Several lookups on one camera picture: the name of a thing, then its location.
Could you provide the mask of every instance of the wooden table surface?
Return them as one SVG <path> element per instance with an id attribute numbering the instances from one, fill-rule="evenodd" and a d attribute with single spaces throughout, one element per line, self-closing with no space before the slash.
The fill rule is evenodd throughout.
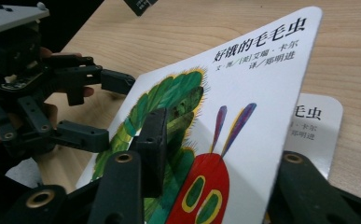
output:
<path id="1" fill-rule="evenodd" d="M 329 182 L 361 197 L 361 0 L 160 0 L 140 18 L 123 1 L 106 0 L 64 51 L 81 52 L 104 68 L 138 77 L 308 6 L 323 9 L 324 17 L 302 92 L 342 103 Z M 48 102 L 59 107 L 59 120 L 107 128 L 124 96 L 93 88 L 84 105 L 70 107 L 60 93 Z M 88 152 L 58 147 L 39 160 L 44 183 L 74 190 L 89 159 Z"/>

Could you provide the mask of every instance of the white book cover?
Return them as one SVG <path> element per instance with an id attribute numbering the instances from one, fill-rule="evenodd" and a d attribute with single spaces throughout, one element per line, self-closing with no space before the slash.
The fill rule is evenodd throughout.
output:
<path id="1" fill-rule="evenodd" d="M 182 62 L 141 75 L 77 186 L 127 150 L 148 112 L 169 109 L 164 192 L 146 223 L 261 223 L 318 33 L 305 7 Z"/>

